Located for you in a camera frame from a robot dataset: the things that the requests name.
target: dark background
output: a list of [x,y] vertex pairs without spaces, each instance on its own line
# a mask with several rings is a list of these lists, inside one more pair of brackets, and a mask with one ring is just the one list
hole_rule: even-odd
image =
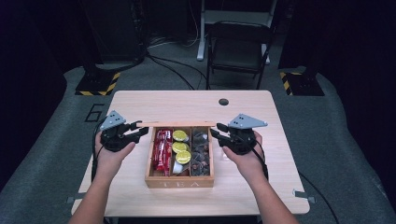
[[[155,7],[147,13],[158,14],[159,19],[147,17],[148,28],[151,23],[151,27],[159,32],[185,38],[183,35],[194,29],[191,28],[189,9],[185,8],[188,2],[181,2],[182,7],[177,10],[182,13],[174,13],[185,18],[185,23],[175,25],[180,29],[156,28],[154,24],[161,20],[161,16]],[[199,25],[200,1],[191,1],[191,5]],[[333,35],[327,33],[326,28],[340,8],[346,8],[347,13],[343,13],[342,22],[336,24],[337,35],[327,44],[326,53],[319,61],[319,72],[337,89],[346,111],[348,129],[377,171],[395,207],[396,186],[392,178],[396,176],[396,110],[393,106],[396,95],[396,34],[393,32],[396,29],[396,4],[366,0],[298,1],[279,68],[309,66],[313,55],[317,54],[316,49],[320,49],[320,41]],[[62,100],[66,87],[63,74],[82,66],[81,60],[102,63],[104,54],[80,1],[2,1],[0,10],[0,71],[5,78],[1,100],[6,118],[3,124],[6,135],[0,146],[2,188]],[[120,13],[128,15],[131,11],[125,8]],[[118,42],[130,43],[125,42],[125,38],[125,35],[119,35]]]

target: hand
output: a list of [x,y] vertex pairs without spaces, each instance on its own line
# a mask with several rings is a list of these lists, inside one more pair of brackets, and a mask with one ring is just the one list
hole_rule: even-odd
[[119,171],[122,161],[134,149],[135,143],[128,144],[125,148],[118,152],[112,152],[103,147],[100,143],[101,133],[99,132],[95,137],[95,151],[98,157],[98,164],[96,169],[95,179],[111,183],[114,176]]
[[[257,142],[259,142],[261,145],[262,136],[256,132],[254,132],[254,135],[256,136]],[[256,150],[257,153],[259,153],[259,155],[263,158],[262,148],[259,146],[259,144],[256,144],[254,150]],[[262,171],[262,164],[260,163],[259,158],[257,158],[253,151],[249,151],[249,153],[245,155],[237,155],[233,153],[233,151],[230,150],[228,147],[223,147],[223,151],[230,160],[235,162],[239,173],[241,173],[241,175],[246,179],[247,182],[253,180],[259,175],[264,176],[264,173]]]

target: wooden table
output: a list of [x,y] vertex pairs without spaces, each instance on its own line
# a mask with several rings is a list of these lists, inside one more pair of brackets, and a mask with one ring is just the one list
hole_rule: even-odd
[[[228,99],[220,105],[219,99]],[[309,211],[304,191],[273,97],[269,91],[118,91],[109,108],[128,123],[152,121],[215,121],[227,124],[243,113],[268,122],[255,128],[263,137],[270,183],[293,214]],[[151,128],[124,160],[114,178],[106,217],[199,217],[259,215],[253,193],[235,164],[213,141],[215,184],[208,189],[149,189],[145,183]],[[79,192],[91,184],[92,161],[88,164]],[[74,213],[81,200],[76,200]]]

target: black chair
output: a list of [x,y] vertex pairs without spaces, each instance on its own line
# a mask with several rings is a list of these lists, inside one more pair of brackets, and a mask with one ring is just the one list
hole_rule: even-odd
[[[254,74],[253,79],[259,74],[258,90],[271,47],[272,33],[269,27],[256,23],[214,23],[207,35],[206,89],[210,89],[210,74],[219,69]],[[262,52],[263,44],[266,45],[265,52]]]

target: wooden box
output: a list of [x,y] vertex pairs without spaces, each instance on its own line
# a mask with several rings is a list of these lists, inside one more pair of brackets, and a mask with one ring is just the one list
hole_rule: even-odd
[[[167,188],[212,188],[215,180],[213,164],[213,148],[210,127],[215,126],[214,122],[156,122],[144,123],[144,126],[152,128],[151,141],[148,152],[148,163],[145,174],[146,184],[150,189]],[[159,131],[172,130],[182,131],[189,140],[185,143],[189,146],[191,160],[182,165],[184,172],[180,172],[180,164],[176,160],[177,153],[171,149],[172,156],[169,162],[169,173],[157,170],[155,152],[158,145],[157,134]],[[179,142],[172,138],[172,144]]]

